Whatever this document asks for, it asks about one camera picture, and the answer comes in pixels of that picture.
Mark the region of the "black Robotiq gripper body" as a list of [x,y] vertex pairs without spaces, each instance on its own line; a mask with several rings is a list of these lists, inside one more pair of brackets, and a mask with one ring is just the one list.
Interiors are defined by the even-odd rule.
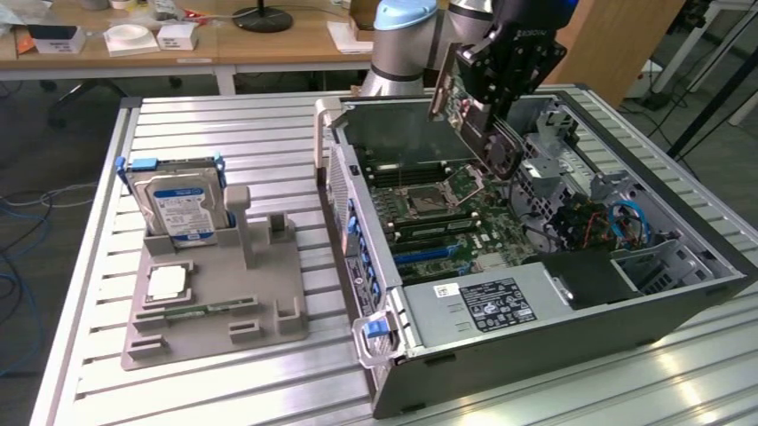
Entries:
[[576,0],[492,1],[492,21],[484,39],[497,49],[551,43],[573,16]]

